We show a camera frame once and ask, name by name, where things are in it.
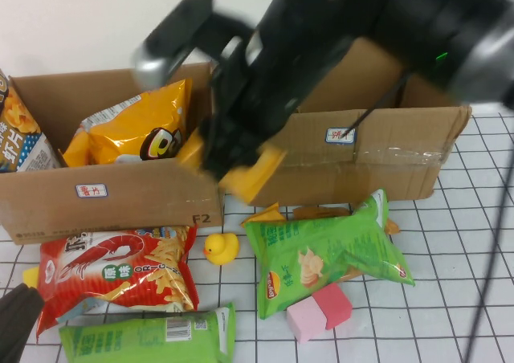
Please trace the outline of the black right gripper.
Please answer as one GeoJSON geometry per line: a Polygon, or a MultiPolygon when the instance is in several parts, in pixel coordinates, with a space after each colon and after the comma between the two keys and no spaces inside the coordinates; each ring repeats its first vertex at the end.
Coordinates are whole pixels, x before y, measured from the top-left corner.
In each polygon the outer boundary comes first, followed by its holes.
{"type": "Polygon", "coordinates": [[[250,168],[321,80],[321,36],[311,30],[218,31],[208,52],[219,62],[214,94],[219,110],[199,127],[202,169],[225,174],[250,168]],[[220,149],[224,146],[225,159],[220,149]]]}

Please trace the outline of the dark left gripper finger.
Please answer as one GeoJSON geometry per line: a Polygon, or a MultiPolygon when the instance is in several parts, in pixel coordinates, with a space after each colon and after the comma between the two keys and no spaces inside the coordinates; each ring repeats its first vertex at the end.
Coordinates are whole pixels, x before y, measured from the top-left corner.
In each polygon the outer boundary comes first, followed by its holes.
{"type": "Polygon", "coordinates": [[[1,298],[1,322],[23,321],[27,318],[27,308],[31,299],[31,289],[20,284],[1,298]]]}
{"type": "Polygon", "coordinates": [[[43,309],[43,298],[38,290],[30,289],[27,318],[23,321],[1,322],[1,362],[20,362],[27,339],[43,309]]]}

